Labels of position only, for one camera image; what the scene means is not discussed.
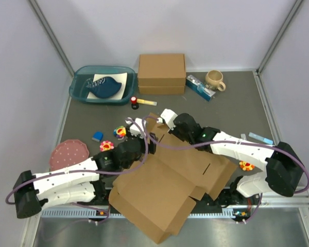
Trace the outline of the brown cardboard box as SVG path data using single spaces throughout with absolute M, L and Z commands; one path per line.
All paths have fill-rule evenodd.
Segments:
M 131 167 L 113 182 L 109 203 L 156 244 L 179 234 L 196 202 L 205 194 L 215 200 L 236 170 L 221 155 L 160 146 Z

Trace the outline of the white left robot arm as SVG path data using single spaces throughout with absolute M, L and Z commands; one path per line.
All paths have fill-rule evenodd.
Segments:
M 106 199 L 103 177 L 126 171 L 145 154 L 155 154 L 157 137 L 129 137 L 117 147 L 70 167 L 47 173 L 22 172 L 13 187 L 16 216 L 32 217 L 42 210 L 67 203 L 101 204 Z

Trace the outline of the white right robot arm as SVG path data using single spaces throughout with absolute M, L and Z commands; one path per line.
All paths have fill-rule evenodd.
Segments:
M 306 173 L 293 148 L 285 143 L 277 145 L 257 144 L 234 137 L 212 127 L 202 127 L 188 113 L 176 114 L 170 109 L 161 113 L 169 133 L 188 142 L 199 151 L 231 157 L 249 163 L 260 171 L 238 177 L 230 190 L 230 198 L 237 204 L 249 197 L 273 191 L 284 197 L 292 197 L 301 177 Z

